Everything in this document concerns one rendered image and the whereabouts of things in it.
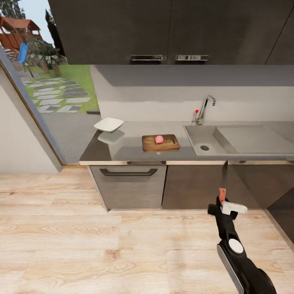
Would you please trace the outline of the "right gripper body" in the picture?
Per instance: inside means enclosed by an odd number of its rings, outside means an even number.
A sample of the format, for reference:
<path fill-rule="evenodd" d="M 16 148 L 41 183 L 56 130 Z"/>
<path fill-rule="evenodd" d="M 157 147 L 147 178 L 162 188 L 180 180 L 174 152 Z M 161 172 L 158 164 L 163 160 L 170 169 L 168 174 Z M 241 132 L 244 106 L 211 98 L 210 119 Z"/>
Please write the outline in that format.
<path fill-rule="evenodd" d="M 220 205 L 209 204 L 208 214 L 215 216 L 217 225 L 220 223 L 230 223 L 234 226 L 233 220 L 236 219 L 238 212 L 231 211 L 230 215 L 223 214 Z"/>

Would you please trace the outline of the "vidalia onion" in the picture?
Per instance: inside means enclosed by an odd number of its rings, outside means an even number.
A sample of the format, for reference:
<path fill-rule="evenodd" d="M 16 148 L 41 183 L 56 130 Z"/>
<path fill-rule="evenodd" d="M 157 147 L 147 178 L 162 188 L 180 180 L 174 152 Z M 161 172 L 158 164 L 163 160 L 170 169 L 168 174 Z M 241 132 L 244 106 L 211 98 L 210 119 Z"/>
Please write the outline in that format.
<path fill-rule="evenodd" d="M 161 137 L 161 136 L 156 136 L 156 137 L 155 137 L 155 142 L 156 142 L 157 144 L 162 144 L 162 143 L 163 143 L 163 137 Z"/>

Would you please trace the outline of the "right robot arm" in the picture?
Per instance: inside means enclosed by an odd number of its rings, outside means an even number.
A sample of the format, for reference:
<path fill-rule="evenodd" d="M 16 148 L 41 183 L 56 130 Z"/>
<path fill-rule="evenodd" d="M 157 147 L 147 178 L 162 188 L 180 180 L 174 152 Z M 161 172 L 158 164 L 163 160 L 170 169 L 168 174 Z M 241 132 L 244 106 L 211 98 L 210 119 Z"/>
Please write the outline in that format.
<path fill-rule="evenodd" d="M 230 203 L 216 197 L 216 205 L 209 204 L 208 214 L 214 215 L 219 237 L 217 253 L 230 275 L 239 294 L 277 294 L 269 276 L 247 258 L 245 249 L 235 231 L 233 220 L 238 212 L 244 213 L 247 207 Z"/>

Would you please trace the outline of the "parer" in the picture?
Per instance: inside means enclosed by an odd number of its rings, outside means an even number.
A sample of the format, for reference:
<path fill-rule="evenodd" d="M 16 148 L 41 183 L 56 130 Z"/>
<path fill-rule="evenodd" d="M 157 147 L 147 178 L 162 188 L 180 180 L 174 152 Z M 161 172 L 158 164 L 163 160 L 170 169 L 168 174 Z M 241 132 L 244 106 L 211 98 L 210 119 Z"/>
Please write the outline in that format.
<path fill-rule="evenodd" d="M 228 171 L 228 160 L 224 163 L 222 168 L 222 174 L 221 174 L 221 183 L 220 183 L 220 194 L 219 194 L 219 200 L 222 203 L 223 201 L 226 201 L 225 191 L 226 191 L 226 181 L 227 181 L 227 171 Z"/>

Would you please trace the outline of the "cutting board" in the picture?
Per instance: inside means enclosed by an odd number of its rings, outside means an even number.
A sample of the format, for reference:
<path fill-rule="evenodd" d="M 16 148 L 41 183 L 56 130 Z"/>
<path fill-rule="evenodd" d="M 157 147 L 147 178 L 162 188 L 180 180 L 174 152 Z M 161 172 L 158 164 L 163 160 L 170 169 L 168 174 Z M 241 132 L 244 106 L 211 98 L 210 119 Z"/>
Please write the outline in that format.
<path fill-rule="evenodd" d="M 163 143 L 157 144 L 155 142 L 155 137 L 163 137 Z M 174 144 L 171 142 L 174 141 Z M 145 135 L 142 136 L 143 151 L 160 151 L 160 150 L 176 150 L 180 149 L 180 145 L 174 134 L 164 134 L 164 135 Z"/>

